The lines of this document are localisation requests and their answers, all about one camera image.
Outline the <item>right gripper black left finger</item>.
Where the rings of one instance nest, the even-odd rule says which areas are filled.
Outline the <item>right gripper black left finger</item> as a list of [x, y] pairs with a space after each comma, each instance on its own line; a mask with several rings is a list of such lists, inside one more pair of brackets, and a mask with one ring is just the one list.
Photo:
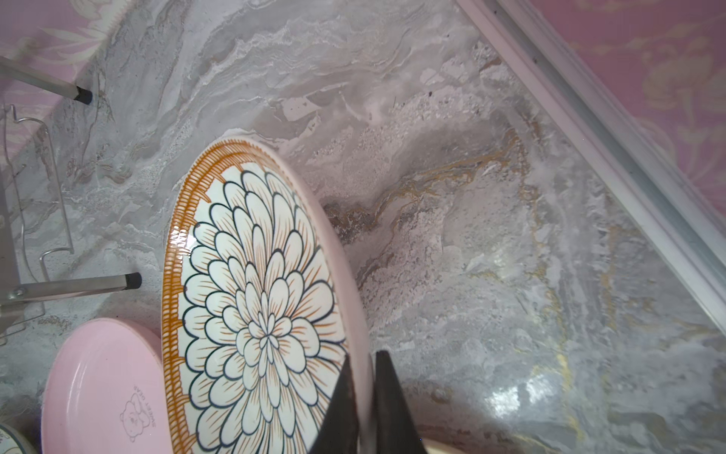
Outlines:
[[350, 357], [343, 363], [333, 397], [310, 454], [356, 454], [359, 421]]

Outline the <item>white floral plate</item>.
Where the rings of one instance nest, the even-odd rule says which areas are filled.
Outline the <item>white floral plate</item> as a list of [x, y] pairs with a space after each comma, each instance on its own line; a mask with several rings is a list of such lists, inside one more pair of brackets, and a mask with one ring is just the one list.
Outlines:
[[220, 138], [191, 166], [170, 221], [164, 387], [177, 453], [306, 453], [344, 366], [359, 446], [374, 372], [355, 278], [327, 215], [268, 147]]

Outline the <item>silver metal dish rack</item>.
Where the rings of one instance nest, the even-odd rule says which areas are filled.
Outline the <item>silver metal dish rack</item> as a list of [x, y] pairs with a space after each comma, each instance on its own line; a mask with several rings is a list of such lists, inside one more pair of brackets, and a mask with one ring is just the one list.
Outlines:
[[[57, 193], [57, 206], [62, 217], [66, 244], [44, 251], [39, 257], [42, 272], [36, 277], [28, 260], [26, 247], [26, 220], [22, 208], [17, 174], [9, 156], [7, 137], [8, 124], [16, 125], [34, 123], [39, 132], [47, 139], [50, 162], [49, 181]], [[25, 329], [28, 322], [45, 315], [45, 303], [75, 297], [92, 296], [119, 291], [140, 289], [143, 277], [139, 272], [111, 276], [90, 277], [81, 279], [52, 280], [47, 270], [47, 259], [57, 253], [75, 253], [70, 223], [62, 195], [62, 185], [56, 161], [56, 152], [50, 137], [49, 126], [34, 117], [21, 117], [13, 104], [3, 105], [1, 109], [1, 146], [6, 162], [6, 172], [1, 174], [3, 180], [9, 179], [15, 195], [17, 219], [20, 222], [20, 250], [15, 250], [15, 242], [11, 230], [11, 213], [9, 213], [6, 187], [1, 187], [1, 344]]]

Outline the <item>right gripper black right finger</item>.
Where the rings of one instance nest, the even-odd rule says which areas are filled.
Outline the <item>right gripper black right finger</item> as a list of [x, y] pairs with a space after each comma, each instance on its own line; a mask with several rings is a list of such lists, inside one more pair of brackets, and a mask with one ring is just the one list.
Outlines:
[[388, 351], [375, 353], [374, 394], [376, 452], [427, 454]]

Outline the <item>pink plate with bear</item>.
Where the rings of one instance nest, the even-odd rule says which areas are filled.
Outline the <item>pink plate with bear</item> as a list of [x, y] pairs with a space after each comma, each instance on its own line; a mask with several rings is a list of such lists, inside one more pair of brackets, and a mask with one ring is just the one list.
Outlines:
[[45, 386], [42, 450], [172, 452], [159, 337], [110, 318], [77, 328]]

